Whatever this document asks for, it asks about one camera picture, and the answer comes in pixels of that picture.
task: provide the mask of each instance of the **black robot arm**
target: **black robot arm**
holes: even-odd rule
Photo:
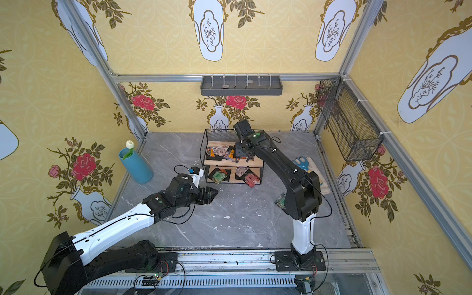
[[[267,133],[254,131],[247,120],[236,123],[234,129],[240,139],[236,149],[241,148],[246,155],[261,158],[284,183],[287,188],[285,212],[301,222],[312,213],[317,213],[321,205],[318,175],[315,172],[307,173],[295,165],[277,148]]]

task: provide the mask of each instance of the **glove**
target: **glove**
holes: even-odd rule
[[[331,193],[331,190],[329,189],[328,182],[324,178],[323,174],[321,174],[320,170],[318,167],[316,167],[315,162],[313,161],[312,158],[308,157],[306,159],[308,161],[308,172],[314,171],[316,174],[318,174],[318,177],[320,178],[320,190],[322,194],[329,194]]]

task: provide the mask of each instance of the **metal frame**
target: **metal frame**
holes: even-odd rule
[[[263,73],[237,73],[241,76],[268,76]],[[116,83],[123,82],[201,82],[204,76],[221,76],[226,75],[228,78],[234,77],[235,74],[188,74],[188,75],[114,75],[113,81]],[[282,81],[318,81],[323,79],[331,79],[339,77],[339,73],[271,73],[272,76],[280,76]]]
[[[374,295],[388,295],[381,292],[380,269],[371,249],[323,249],[329,260],[329,274],[366,274]],[[191,288],[216,287],[294,287],[296,275],[310,275],[312,271],[277,272],[270,262],[275,250],[184,250],[176,251],[178,261],[185,267],[186,286]],[[153,273],[126,273],[124,271],[96,279],[83,289],[129,289],[140,275]],[[157,288],[181,288],[183,271],[177,265],[176,272],[165,277]],[[137,286],[142,286],[138,279]]]
[[[362,15],[361,23],[357,27],[354,38],[352,39],[346,56],[344,57],[344,61],[341,64],[341,68],[339,70],[340,74],[346,74],[351,71],[355,59],[361,51],[362,44],[369,34],[369,31],[374,23],[374,19],[377,17],[382,4],[383,0],[369,0],[369,2],[367,2],[367,8]]]
[[[97,70],[99,71],[100,75],[102,76],[103,80],[107,84],[108,88],[110,89],[111,93],[118,101],[120,106],[123,108],[125,115],[128,117],[131,123],[134,124],[136,127],[136,131],[139,135],[139,138],[143,138],[145,135],[145,130],[142,128],[141,124],[138,121],[138,118],[135,114],[135,111],[131,108],[128,103],[128,99],[126,98],[125,94],[118,85],[113,81],[112,78],[112,71],[108,62],[103,58],[100,54],[98,47],[95,45],[94,39],[95,37],[92,36],[92,33],[87,30],[87,24],[80,16],[80,12],[74,4],[75,0],[64,0],[65,7],[68,10],[69,15],[71,16],[71,21],[77,28],[76,33],[82,36],[86,47],[91,49],[91,54],[97,60]]]
[[[318,153],[320,154],[321,161],[323,162],[323,166],[326,170],[326,174],[328,176],[328,182],[330,187],[332,188],[332,192],[334,195],[334,199],[336,200],[337,206],[339,208],[339,212],[341,212],[341,216],[343,217],[344,224],[348,226],[346,231],[351,231],[351,235],[348,235],[348,237],[352,237],[352,240],[350,239],[351,245],[357,247],[357,248],[362,248],[362,241],[361,237],[359,236],[359,232],[357,231],[354,220],[351,216],[351,213],[349,212],[349,209],[347,208],[346,202],[344,201],[344,197],[341,194],[341,191],[339,190],[339,186],[337,185],[337,176],[334,174],[333,171],[333,166],[331,165],[328,157],[326,156],[325,149],[323,148],[323,145],[321,144],[320,136],[316,135],[316,144],[318,147]]]

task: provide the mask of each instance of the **marble floor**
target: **marble floor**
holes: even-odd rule
[[[119,197],[112,218],[133,208],[143,198],[166,189],[176,175],[174,166],[200,167],[199,151],[202,133],[150,133],[141,153],[154,170],[154,177],[146,184],[137,184],[132,178]],[[271,133],[282,143],[277,147],[290,159],[311,157],[325,174],[313,134]],[[182,225],[159,222],[140,230],[117,245],[130,246],[137,241],[150,240],[157,247],[182,247],[185,249],[214,247],[289,248],[293,237],[292,218],[286,215],[274,201],[285,192],[282,181],[264,165],[262,184],[250,188],[241,184],[207,184],[219,190],[212,204],[197,205],[190,220]],[[345,226],[333,194],[326,195],[333,208],[330,217],[316,219],[313,240],[327,248],[350,248]],[[175,215],[185,213],[180,208]],[[329,206],[323,200],[318,216],[329,214]],[[181,222],[187,218],[175,219]]]

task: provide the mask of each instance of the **wooden shelf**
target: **wooden shelf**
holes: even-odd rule
[[[234,166],[227,166],[227,167],[222,167],[222,166],[210,166],[210,170],[208,171],[208,174],[207,175],[210,175],[214,169],[216,168],[219,168],[219,169],[230,169],[231,170],[231,174],[229,175],[229,181],[222,181],[221,184],[223,183],[239,183],[239,184],[245,184],[246,182],[244,182],[244,180],[239,180],[239,179],[235,179],[235,176],[236,176],[236,167]],[[261,168],[260,167],[254,167],[254,168],[250,168],[252,172],[254,172],[255,175],[257,175],[259,177],[259,179],[261,178]],[[207,178],[207,182],[213,182],[213,180],[211,178]]]
[[[207,149],[209,146],[219,146],[219,145],[230,145],[230,146],[234,146],[236,143],[235,142],[225,142],[225,141],[209,141],[208,144],[207,144]],[[264,162],[262,161],[262,159],[260,159],[259,157],[255,156],[254,157],[254,160],[249,160],[246,162],[246,160],[244,159],[241,159],[239,160],[238,163],[235,163],[235,162],[232,162],[230,160],[220,160],[220,161],[217,161],[217,160],[208,160],[206,159],[206,151],[205,151],[205,160],[203,161],[203,164],[204,165],[210,165],[210,166],[227,166],[227,167],[263,167],[264,166]]]

